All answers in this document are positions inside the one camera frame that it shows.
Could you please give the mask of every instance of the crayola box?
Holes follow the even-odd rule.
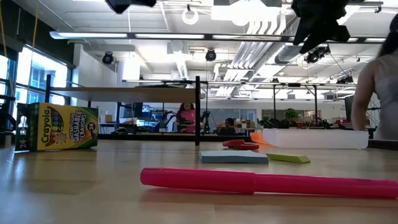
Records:
[[[23,123],[21,117],[26,116],[27,128],[17,129],[16,151],[89,148],[98,143],[97,108],[50,103],[32,103],[21,112],[20,108],[17,122]]]

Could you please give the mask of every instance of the white tray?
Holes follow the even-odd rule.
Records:
[[[283,148],[365,149],[367,131],[319,129],[263,129],[266,143]]]

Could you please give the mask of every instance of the potted plant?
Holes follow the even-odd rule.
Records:
[[[295,109],[289,108],[285,110],[285,119],[289,122],[290,127],[297,128],[296,120],[298,117],[299,117],[299,112],[297,112]]]

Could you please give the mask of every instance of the green sticky note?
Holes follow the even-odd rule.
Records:
[[[278,154],[278,153],[267,153],[269,159],[286,161],[286,162],[296,162],[296,163],[307,163],[310,159],[303,155],[293,155],[293,154]]]

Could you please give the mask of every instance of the person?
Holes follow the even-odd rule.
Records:
[[[380,99],[380,120],[376,138],[398,140],[398,14],[390,24],[390,33],[375,60],[359,74],[352,105],[353,128],[364,131],[368,104],[375,92]]]
[[[193,103],[182,103],[177,112],[178,132],[195,133],[195,119]]]
[[[234,126],[234,119],[232,118],[227,118],[224,121],[225,127],[222,127],[220,131],[218,132],[219,136],[234,136],[236,135],[235,133],[235,128]]]

